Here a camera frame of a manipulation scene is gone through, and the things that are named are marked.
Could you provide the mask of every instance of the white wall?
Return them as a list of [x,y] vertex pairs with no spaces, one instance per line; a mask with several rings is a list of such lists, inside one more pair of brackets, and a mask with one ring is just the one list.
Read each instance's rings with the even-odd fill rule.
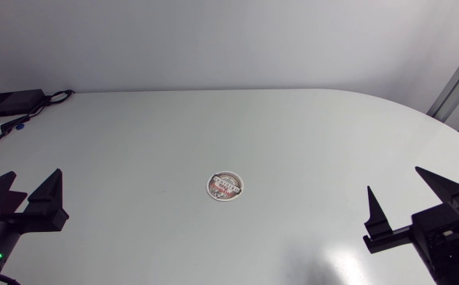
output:
[[333,88],[428,110],[458,0],[0,0],[0,92]]

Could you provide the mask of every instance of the power adapter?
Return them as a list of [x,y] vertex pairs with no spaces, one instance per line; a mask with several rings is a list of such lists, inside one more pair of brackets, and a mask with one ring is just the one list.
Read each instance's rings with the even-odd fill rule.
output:
[[0,116],[29,114],[44,98],[41,89],[0,93]]

